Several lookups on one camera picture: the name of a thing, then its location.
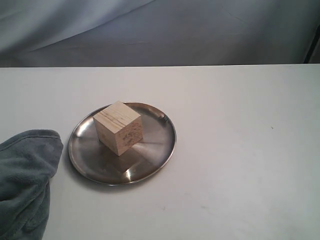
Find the grey fleece cloth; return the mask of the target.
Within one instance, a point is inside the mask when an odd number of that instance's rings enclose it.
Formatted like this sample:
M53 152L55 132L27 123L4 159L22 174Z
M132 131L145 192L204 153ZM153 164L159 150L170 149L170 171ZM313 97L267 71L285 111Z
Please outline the grey fleece cloth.
M0 145L0 238L40 240L50 214L50 180L63 151L49 129L21 132Z

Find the wooden cube block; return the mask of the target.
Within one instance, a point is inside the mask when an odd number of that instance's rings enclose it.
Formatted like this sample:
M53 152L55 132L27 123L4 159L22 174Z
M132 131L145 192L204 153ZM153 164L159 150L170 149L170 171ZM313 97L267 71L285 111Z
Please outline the wooden cube block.
M142 116L117 101L93 116L98 139L117 156L143 138Z

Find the grey backdrop cloth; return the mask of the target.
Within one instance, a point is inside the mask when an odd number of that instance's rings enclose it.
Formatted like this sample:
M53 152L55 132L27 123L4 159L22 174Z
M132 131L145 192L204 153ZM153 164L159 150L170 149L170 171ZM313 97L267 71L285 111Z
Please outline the grey backdrop cloth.
M317 0L3 0L2 67L300 64Z

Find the round stainless steel plate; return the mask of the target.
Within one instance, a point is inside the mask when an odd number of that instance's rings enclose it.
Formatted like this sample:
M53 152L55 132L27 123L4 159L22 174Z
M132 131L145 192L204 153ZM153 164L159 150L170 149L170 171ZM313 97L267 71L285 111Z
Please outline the round stainless steel plate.
M128 102L142 117L143 138L120 156L99 141L93 116L83 118L72 131L67 152L74 169L86 179L108 186L141 182L169 161L176 147L173 122L160 109L142 102Z

